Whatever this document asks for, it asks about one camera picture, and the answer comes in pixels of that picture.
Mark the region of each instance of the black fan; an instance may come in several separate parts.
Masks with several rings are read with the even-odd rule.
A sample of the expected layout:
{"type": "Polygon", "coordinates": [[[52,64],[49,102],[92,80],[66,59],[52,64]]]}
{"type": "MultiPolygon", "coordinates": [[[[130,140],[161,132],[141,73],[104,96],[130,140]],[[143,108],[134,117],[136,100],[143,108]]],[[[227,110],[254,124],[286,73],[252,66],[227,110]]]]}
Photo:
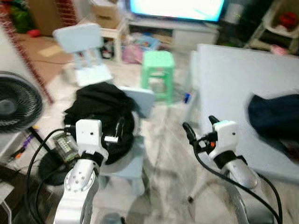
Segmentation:
{"type": "MultiPolygon", "coordinates": [[[[32,127],[40,118],[43,100],[38,89],[26,79],[12,72],[0,71],[0,134],[16,133],[27,129],[42,143],[43,139],[32,127]]],[[[60,158],[45,144],[48,153],[39,165],[43,178],[62,164],[60,158]]],[[[51,181],[53,185],[61,184],[51,181]]]]}

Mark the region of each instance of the green plastic stool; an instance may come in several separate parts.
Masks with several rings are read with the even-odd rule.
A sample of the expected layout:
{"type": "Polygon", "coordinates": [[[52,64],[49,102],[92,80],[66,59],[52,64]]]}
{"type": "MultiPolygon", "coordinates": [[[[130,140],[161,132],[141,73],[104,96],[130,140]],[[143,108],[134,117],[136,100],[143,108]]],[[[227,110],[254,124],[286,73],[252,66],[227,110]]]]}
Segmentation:
{"type": "Polygon", "coordinates": [[[174,66],[173,56],[168,51],[153,50],[143,54],[141,87],[148,89],[150,78],[164,79],[167,90],[165,93],[156,93],[155,97],[156,99],[166,99],[168,105],[172,104],[174,66]]]}

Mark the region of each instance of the fan grille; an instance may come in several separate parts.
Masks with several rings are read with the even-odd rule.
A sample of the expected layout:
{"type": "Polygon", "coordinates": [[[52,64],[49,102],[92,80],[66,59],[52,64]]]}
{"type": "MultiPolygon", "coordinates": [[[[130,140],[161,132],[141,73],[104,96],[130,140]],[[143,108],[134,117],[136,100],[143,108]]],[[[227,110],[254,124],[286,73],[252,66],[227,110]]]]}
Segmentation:
{"type": "Polygon", "coordinates": [[[5,72],[0,74],[0,100],[9,98],[15,111],[0,115],[0,133],[15,133],[32,126],[42,113],[42,98],[38,90],[25,79],[5,72]]]}

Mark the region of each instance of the pink bag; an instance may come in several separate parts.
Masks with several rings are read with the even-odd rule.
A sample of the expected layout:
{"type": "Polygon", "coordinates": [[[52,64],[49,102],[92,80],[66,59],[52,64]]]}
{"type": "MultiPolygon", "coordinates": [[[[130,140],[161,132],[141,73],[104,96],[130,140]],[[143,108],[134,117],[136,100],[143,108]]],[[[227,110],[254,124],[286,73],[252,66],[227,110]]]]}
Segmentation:
{"type": "Polygon", "coordinates": [[[138,44],[130,44],[125,47],[122,53],[122,60],[125,63],[142,63],[143,51],[138,44]]]}

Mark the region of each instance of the tv screen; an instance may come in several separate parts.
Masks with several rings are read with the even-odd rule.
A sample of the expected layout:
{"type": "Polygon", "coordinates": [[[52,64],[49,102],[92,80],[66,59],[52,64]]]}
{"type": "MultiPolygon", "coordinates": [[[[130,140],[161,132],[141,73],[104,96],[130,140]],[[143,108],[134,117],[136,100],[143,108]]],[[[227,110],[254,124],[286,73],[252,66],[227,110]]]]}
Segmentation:
{"type": "Polygon", "coordinates": [[[133,13],[202,21],[219,20],[224,0],[130,0],[133,13]]]}

